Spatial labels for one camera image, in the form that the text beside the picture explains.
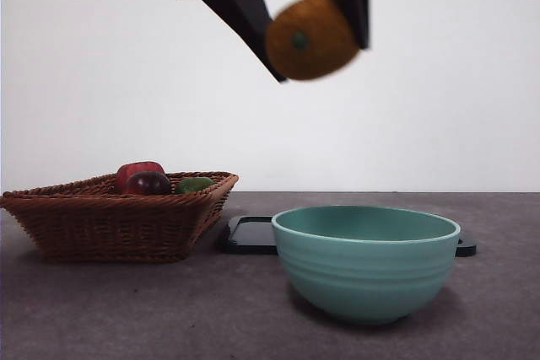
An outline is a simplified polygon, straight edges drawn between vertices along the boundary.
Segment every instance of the teal bowl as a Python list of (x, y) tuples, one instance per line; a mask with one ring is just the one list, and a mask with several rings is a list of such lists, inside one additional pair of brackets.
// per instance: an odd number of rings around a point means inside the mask
[(460, 226), (425, 212), (323, 206), (272, 218), (290, 283), (331, 316), (390, 323), (426, 305), (448, 277)]

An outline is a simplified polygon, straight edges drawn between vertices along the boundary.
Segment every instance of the orange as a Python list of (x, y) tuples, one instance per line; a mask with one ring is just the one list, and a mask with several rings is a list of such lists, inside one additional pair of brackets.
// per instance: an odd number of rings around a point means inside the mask
[(349, 63), (359, 52), (340, 0), (300, 0), (267, 27), (266, 50), (286, 78), (319, 78)]

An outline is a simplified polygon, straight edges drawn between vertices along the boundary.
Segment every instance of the woven basket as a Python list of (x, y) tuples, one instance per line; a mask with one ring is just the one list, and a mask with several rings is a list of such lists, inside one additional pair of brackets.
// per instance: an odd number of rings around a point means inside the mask
[(7, 191), (0, 207), (17, 219), (47, 261), (179, 261), (217, 222), (238, 180), (227, 172), (167, 174), (172, 187), (194, 176), (215, 183), (184, 195), (119, 195), (111, 174)]

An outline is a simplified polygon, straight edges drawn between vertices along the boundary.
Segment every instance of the gray table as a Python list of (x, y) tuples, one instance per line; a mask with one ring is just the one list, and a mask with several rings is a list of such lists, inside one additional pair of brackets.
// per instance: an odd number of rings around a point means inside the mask
[[(366, 204), (452, 218), (478, 241), (439, 295), (384, 327), (327, 317), (275, 255), (226, 255), (227, 220)], [(2, 221), (2, 359), (539, 359), (540, 195), (233, 192), (222, 220), (174, 264), (47, 264)]]

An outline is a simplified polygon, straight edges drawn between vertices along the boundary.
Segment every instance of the black plate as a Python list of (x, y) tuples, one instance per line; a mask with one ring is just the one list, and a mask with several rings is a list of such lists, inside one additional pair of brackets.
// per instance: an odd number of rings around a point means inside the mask
[[(276, 242), (273, 238), (272, 216), (247, 215), (233, 217), (227, 227), (224, 250), (237, 254), (276, 255)], [(476, 241), (460, 235), (456, 256), (465, 257), (476, 254)]]

